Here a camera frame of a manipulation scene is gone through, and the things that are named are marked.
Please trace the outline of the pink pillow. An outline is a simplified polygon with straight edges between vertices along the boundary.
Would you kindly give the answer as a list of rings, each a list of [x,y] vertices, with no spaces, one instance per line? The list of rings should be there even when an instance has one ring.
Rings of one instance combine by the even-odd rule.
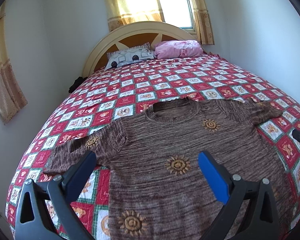
[[[202,46],[196,40],[163,41],[154,46],[157,59],[173,59],[178,57],[196,57],[203,54]]]

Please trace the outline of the brown knitted sweater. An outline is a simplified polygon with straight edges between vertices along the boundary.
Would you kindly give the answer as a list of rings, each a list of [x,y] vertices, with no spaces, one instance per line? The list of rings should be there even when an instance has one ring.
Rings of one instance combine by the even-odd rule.
[[[292,220],[292,198],[277,151],[257,127],[282,112],[268,102],[189,98],[158,102],[57,146],[43,172],[76,164],[85,151],[110,169],[111,239],[199,239],[221,208],[199,165],[209,152],[245,180],[270,180],[280,230]]]

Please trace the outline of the cream wooden headboard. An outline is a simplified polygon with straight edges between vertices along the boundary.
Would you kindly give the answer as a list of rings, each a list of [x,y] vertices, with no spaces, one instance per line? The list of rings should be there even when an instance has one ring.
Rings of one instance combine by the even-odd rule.
[[[151,48],[161,41],[194,40],[185,30],[164,22],[144,21],[121,26],[111,31],[93,48],[88,56],[82,76],[88,77],[107,65],[107,54],[149,43]]]

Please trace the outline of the grey patterned pillow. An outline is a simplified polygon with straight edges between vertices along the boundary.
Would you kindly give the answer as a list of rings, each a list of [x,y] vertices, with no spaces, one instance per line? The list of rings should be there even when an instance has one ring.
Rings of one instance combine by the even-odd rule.
[[[105,70],[119,68],[145,60],[152,60],[155,57],[153,51],[151,51],[150,44],[147,42],[143,45],[108,53],[107,58],[108,63]]]

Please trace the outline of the yellow curtain at side window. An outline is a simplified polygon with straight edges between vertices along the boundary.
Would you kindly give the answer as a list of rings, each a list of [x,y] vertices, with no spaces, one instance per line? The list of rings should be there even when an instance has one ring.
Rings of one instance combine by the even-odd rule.
[[[5,40],[5,8],[0,6],[0,115],[6,124],[27,104],[19,84],[15,78]]]

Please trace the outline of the red patchwork bed quilt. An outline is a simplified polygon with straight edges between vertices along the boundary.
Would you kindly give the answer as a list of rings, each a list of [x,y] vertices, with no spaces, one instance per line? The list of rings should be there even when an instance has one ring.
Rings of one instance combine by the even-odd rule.
[[[94,72],[55,109],[24,153],[7,194],[5,214],[11,230],[25,180],[50,180],[43,168],[55,146],[89,135],[121,116],[141,113],[157,101],[185,96],[197,101],[268,100],[283,112],[258,131],[275,146],[285,169],[292,193],[286,230],[294,228],[300,219],[300,143],[292,137],[292,130],[300,130],[300,105],[264,78],[215,55],[203,55]]]

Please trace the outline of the black object beside bed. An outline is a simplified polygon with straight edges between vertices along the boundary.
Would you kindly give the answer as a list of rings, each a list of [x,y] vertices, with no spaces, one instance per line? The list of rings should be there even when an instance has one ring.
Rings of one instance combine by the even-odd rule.
[[[71,94],[73,93],[85,80],[87,77],[78,77],[74,83],[69,87],[68,93]]]

